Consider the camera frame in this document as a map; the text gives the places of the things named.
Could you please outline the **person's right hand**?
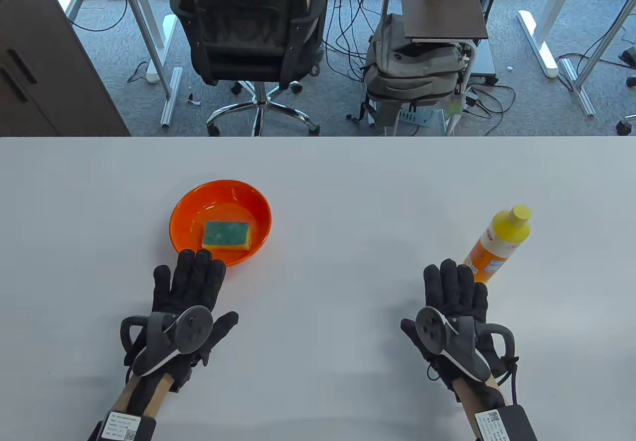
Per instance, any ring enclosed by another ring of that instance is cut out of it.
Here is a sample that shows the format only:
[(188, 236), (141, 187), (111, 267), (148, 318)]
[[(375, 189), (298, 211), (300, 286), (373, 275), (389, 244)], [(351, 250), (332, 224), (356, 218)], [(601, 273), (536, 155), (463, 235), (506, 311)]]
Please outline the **person's right hand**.
[[(475, 282), (474, 275), (468, 266), (457, 264), (452, 259), (443, 260), (439, 266), (431, 264), (423, 270), (423, 282), (426, 305), (436, 308), (447, 320), (458, 316), (471, 316), (477, 323), (486, 323), (487, 287)], [(491, 387), (484, 382), (471, 379), (447, 357), (430, 352), (421, 341), (414, 320), (402, 319), (400, 329), (418, 348), (423, 359), (437, 372), (450, 391), (457, 392), (454, 388), (457, 380), (465, 381), (470, 392), (477, 398), (478, 412), (506, 405), (498, 387)]]

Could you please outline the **person's left hand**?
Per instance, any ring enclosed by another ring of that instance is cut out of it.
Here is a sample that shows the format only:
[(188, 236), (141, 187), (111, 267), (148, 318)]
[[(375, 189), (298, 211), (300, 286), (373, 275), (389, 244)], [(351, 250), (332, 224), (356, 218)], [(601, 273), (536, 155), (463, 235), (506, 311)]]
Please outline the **person's left hand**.
[(212, 350), (239, 322), (235, 311), (214, 318), (227, 267), (205, 249), (182, 250), (176, 267), (153, 271), (152, 310), (121, 321), (126, 382), (134, 379), (136, 398), (151, 396), (167, 380), (178, 392), (198, 365), (207, 366)]

